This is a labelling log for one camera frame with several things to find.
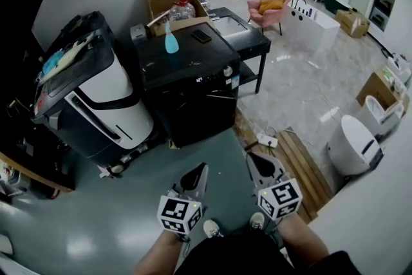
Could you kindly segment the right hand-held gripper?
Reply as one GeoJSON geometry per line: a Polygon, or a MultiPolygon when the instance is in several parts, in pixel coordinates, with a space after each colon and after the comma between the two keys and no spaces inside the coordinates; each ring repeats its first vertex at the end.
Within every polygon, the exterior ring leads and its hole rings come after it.
{"type": "Polygon", "coordinates": [[[284,172],[281,162],[266,153],[250,152],[246,156],[253,181],[257,206],[272,221],[296,213],[303,194],[295,178],[284,172]]]}

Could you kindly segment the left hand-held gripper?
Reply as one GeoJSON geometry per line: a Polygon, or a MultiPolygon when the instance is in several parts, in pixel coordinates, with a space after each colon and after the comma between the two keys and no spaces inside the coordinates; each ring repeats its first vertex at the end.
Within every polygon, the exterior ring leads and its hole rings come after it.
{"type": "Polygon", "coordinates": [[[189,234],[203,218],[203,199],[207,187],[209,167],[201,163],[184,174],[180,186],[173,184],[166,195],[160,197],[157,219],[166,231],[189,234]]]}

